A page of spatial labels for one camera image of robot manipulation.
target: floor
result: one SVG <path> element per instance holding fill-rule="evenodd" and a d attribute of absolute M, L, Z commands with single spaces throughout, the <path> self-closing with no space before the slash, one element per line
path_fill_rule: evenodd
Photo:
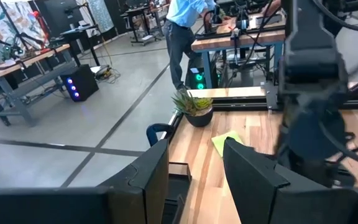
<path fill-rule="evenodd" d="M 358 25 L 354 15 L 348 22 Z M 198 21 L 193 30 L 200 27 Z M 358 32 L 346 29 L 337 38 L 349 69 L 358 63 L 357 41 Z M 20 117 L 10 118 L 10 127 L 0 122 L 0 187 L 98 185 L 149 148 L 148 125 L 170 120 L 175 90 L 164 40 L 131 46 L 123 35 L 96 52 L 101 64 L 121 73 L 114 83 L 99 83 L 83 103 L 59 93 L 47 97 L 31 110 L 37 118 L 32 128 Z M 94 65 L 90 54 L 80 60 Z M 261 71 L 249 75 L 254 85 L 263 78 Z"/>

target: green cloth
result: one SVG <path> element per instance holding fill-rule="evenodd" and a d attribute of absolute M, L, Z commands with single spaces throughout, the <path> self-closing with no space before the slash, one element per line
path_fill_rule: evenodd
<path fill-rule="evenodd" d="M 224 146 L 224 140 L 226 140 L 227 137 L 234 138 L 238 143 L 242 143 L 240 136 L 237 134 L 236 131 L 230 131 L 226 134 L 222 134 L 220 136 L 216 136 L 212 138 L 212 142 L 214 143 L 215 149 L 219 153 L 221 157 L 223 157 L 223 146 Z"/>

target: person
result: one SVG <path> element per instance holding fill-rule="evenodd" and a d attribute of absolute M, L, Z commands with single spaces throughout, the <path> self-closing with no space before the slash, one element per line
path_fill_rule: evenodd
<path fill-rule="evenodd" d="M 268 4 L 262 9 L 262 14 L 265 13 L 265 11 L 267 10 L 266 16 L 270 16 L 271 14 L 274 13 L 274 11 L 277 8 L 283 7 L 284 11 L 288 15 L 286 29 L 285 29 L 286 36 L 290 35 L 290 33 L 291 33 L 291 25 L 289 23 L 289 21 L 291 21 L 291 18 L 292 18 L 291 12 L 290 12 L 291 1 L 293 1 L 293 0 L 273 0 L 272 4 L 270 5 L 270 7 L 268 9 L 267 9 Z M 338 18 L 342 19 L 343 21 L 346 19 L 346 16 L 347 16 L 346 14 L 344 14 L 343 12 L 336 9 L 336 7 L 330 6 L 329 4 L 327 4 L 326 0 L 323 0 L 323 4 L 334 15 L 337 15 Z M 332 33 L 334 37 L 336 37 L 338 35 L 339 31 L 341 31 L 341 29 L 342 29 L 341 25 L 337 24 L 336 22 L 332 21 L 330 18 L 328 18 L 326 16 L 323 16 L 323 23 L 324 23 L 324 27 L 330 33 Z"/>
<path fill-rule="evenodd" d="M 196 23 L 197 17 L 205 17 L 206 22 L 210 19 L 208 11 L 213 10 L 216 3 L 214 0 L 172 0 L 167 14 L 167 21 L 163 26 L 163 34 L 167 40 L 167 49 L 170 56 L 170 71 L 172 83 L 177 90 L 186 90 L 187 87 L 181 80 L 182 69 L 180 62 L 183 53 L 189 58 L 190 66 L 199 54 L 191 49 L 195 36 L 191 27 Z"/>

